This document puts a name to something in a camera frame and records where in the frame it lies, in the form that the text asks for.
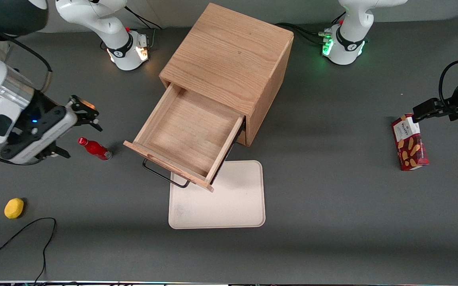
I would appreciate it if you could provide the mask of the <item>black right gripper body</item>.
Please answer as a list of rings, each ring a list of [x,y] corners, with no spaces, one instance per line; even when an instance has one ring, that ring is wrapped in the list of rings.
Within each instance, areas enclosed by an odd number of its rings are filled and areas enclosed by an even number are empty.
[[[13,141],[37,141],[65,116],[65,107],[36,91],[29,105],[18,117],[12,130],[12,139]]]

